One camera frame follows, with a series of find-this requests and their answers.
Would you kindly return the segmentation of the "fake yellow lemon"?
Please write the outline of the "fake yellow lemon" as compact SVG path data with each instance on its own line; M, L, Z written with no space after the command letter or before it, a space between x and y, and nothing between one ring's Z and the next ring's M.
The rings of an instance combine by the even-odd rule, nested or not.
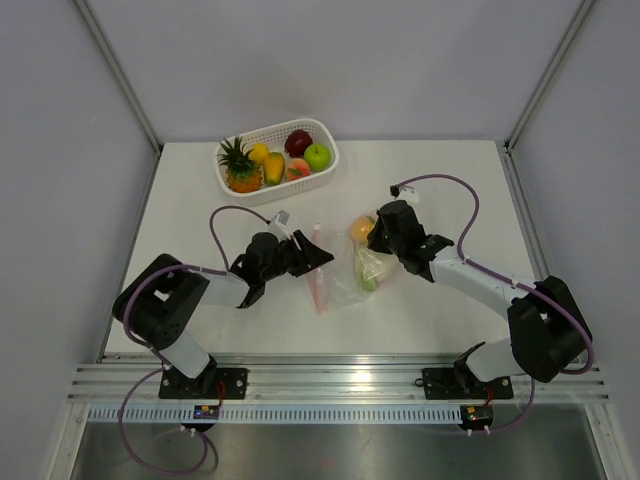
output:
M270 154L269 148L263 143L255 143L249 153L249 158L257 165L262 165Z

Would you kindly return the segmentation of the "fake green apple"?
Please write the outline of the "fake green apple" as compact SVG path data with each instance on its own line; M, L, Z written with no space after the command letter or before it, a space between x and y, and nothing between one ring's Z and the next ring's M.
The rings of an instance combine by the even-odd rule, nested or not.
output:
M326 170L331 163L331 154L329 149L325 145L319 143L312 143L309 145L305 149L303 158L314 173Z

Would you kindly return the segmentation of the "fake round orange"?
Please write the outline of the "fake round orange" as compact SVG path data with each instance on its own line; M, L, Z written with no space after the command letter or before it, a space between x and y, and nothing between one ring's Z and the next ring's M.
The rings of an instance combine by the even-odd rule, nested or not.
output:
M355 244L367 244L368 235L374 229L376 218L372 215L361 215L357 217L349 228L349 235Z

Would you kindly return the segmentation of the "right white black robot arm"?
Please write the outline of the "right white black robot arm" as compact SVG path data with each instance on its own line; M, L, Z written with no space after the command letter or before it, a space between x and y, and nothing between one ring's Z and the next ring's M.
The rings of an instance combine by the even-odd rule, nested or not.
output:
M507 322L508 338L480 342L454 362L448 385L465 397L504 377L527 375L548 383L569 373L569 364L582 353L593 352L591 333L564 281L509 276L464 258L452 240L426 233L404 200L378 210L368 246L396 256L408 273L461 292Z

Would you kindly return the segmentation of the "fake orange pineapple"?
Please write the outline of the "fake orange pineapple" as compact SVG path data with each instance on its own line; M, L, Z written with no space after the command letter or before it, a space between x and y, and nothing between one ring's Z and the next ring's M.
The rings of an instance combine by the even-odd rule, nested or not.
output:
M248 194L258 191L262 185L261 167L250 158L251 151L245 150L240 136L220 143L221 152L217 154L218 165L226 173L226 183L235 193Z

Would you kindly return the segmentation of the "fake yellow mango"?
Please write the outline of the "fake yellow mango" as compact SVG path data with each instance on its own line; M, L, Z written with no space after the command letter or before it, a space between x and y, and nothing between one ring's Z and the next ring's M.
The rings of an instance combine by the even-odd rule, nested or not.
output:
M279 152L270 152L263 163L264 182L268 187L279 185L284 177L284 156Z

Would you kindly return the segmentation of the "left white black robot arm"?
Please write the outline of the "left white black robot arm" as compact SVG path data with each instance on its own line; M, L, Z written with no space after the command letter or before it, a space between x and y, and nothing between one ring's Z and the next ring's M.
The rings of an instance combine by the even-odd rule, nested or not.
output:
M266 284L285 274L304 276L334 255L301 231L255 234L228 272L191 266L159 255L114 301L112 314L133 339L163 362L162 399L242 399L247 371L221 368L187 331L204 303L248 309Z

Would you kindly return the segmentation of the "clear zip top bag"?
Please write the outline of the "clear zip top bag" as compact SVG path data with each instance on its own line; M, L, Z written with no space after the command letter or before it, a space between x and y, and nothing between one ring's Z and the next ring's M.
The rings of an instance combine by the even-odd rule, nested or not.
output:
M372 215L377 220L373 211L363 215ZM320 223L314 226L312 242L334 255L333 261L306 276L320 315L365 302L384 283L373 292L365 292L361 288L354 268L354 250L359 244L351 240L349 228L334 230Z

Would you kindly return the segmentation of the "fake purple fruit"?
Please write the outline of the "fake purple fruit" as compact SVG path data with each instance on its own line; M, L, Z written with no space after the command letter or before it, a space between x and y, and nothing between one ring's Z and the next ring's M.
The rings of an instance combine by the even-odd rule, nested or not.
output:
M294 130L285 141L285 151L292 158L302 157L305 150L313 144L311 135L303 130Z

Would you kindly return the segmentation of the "fake pink peach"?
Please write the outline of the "fake pink peach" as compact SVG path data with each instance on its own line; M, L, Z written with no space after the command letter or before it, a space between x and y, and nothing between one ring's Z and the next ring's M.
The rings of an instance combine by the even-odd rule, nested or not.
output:
M309 164L303 158L292 158L285 167L287 181L295 181L312 174Z

